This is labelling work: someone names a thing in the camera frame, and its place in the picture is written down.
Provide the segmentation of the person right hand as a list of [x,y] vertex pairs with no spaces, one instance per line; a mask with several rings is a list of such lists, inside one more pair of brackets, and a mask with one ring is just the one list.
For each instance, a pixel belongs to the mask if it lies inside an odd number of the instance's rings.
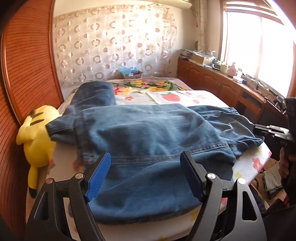
[[287,178],[287,176],[289,174],[288,166],[289,166],[289,163],[285,159],[285,150],[284,150],[284,148],[281,148],[281,150],[280,150],[279,169],[278,169],[281,178]]

